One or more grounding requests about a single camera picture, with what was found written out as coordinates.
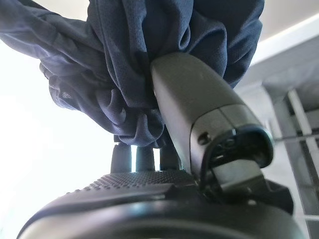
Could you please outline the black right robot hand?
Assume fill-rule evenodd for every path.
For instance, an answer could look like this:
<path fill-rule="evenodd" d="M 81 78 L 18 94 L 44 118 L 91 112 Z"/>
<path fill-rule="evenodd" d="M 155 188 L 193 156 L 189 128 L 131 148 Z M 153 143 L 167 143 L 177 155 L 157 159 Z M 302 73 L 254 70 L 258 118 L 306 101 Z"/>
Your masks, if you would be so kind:
<path fill-rule="evenodd" d="M 265 179 L 269 132 L 199 59 L 151 65 L 179 171 L 109 174 L 49 203 L 20 239 L 302 239 L 287 187 Z"/>

